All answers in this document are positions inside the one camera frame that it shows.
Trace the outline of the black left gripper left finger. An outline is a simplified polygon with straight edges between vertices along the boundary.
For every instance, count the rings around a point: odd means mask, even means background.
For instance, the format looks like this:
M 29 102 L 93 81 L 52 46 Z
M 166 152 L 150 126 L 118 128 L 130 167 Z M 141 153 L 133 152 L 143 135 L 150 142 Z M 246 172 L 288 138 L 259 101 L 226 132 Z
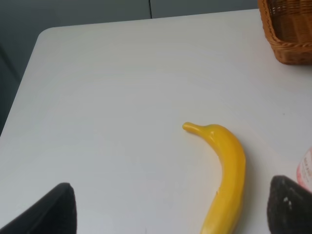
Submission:
M 2 234 L 75 234 L 77 206 L 73 187 L 60 183 L 0 229 Z

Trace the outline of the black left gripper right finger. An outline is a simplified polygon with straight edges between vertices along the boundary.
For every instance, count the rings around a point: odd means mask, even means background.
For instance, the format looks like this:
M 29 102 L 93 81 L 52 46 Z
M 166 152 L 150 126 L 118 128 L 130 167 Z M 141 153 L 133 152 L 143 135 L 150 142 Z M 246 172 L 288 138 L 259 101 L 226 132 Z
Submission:
M 267 221 L 272 234 L 312 232 L 312 194 L 284 175 L 271 179 Z

